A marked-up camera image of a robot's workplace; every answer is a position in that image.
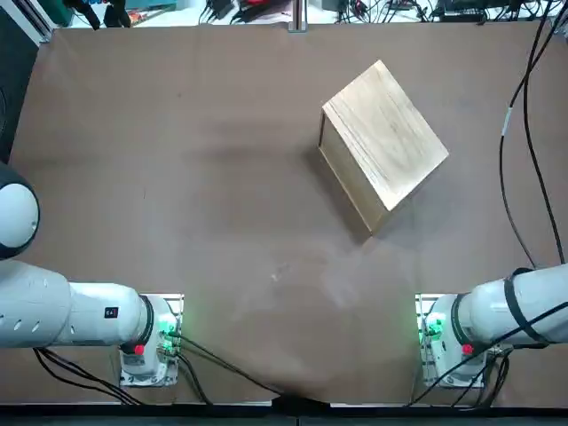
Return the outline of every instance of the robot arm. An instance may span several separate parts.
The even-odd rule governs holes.
[[[436,375],[441,377],[452,367],[479,354],[444,377],[443,386],[469,386],[485,367],[485,350],[497,338],[516,328],[524,331],[502,341],[501,348],[568,342],[566,309],[532,326],[527,324],[568,301],[568,264],[520,272],[481,284],[468,294],[441,296],[434,303],[425,322],[430,330]]]
[[[34,239],[39,218],[31,186],[0,163],[0,348],[119,345],[125,384],[173,384],[177,363],[172,372],[162,350],[178,319],[164,299],[10,260]]]

